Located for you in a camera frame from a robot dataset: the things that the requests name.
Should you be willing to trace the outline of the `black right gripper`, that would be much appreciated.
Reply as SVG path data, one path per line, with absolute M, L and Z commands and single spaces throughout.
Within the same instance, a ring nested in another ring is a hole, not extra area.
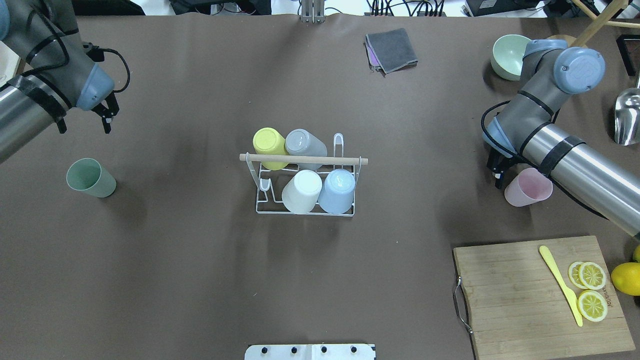
M 503 189 L 505 182 L 505 172 L 512 166 L 516 166 L 517 158 L 505 157 L 495 148 L 490 148 L 489 157 L 487 158 L 487 168 L 492 172 L 494 177 L 494 187 L 498 190 Z

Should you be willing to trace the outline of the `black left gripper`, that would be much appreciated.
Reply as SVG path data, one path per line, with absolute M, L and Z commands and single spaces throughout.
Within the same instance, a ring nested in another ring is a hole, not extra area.
M 76 107 L 98 114 L 105 134 L 109 134 L 112 130 L 111 122 L 120 110 L 115 94 L 121 91 L 114 89 L 114 81 L 98 63 L 105 61 L 105 53 L 118 57 L 121 54 L 112 48 L 102 48 L 91 42 L 83 42 L 82 47 L 86 55 L 94 61 L 94 66 L 82 87 Z

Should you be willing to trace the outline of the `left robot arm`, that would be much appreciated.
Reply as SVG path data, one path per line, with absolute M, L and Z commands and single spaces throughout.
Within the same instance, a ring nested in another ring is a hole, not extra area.
M 119 112 L 114 80 L 99 66 L 105 48 L 82 41 L 70 0 L 3 0 L 1 41 L 30 69 L 1 87 L 0 160 L 50 125 L 67 131 L 77 108 L 101 118 L 110 133 Z

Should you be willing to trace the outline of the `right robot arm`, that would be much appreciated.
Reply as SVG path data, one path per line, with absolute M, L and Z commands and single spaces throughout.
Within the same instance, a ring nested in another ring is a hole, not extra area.
M 601 82 L 603 56 L 592 48 L 569 47 L 564 39 L 533 39 L 522 59 L 523 85 L 489 124 L 480 124 L 484 140 L 638 239 L 639 178 L 553 123 L 571 96 Z

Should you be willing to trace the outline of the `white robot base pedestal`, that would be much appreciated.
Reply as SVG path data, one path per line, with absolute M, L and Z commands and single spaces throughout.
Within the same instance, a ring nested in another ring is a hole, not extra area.
M 374 344 L 254 344 L 247 347 L 245 360 L 375 360 Z

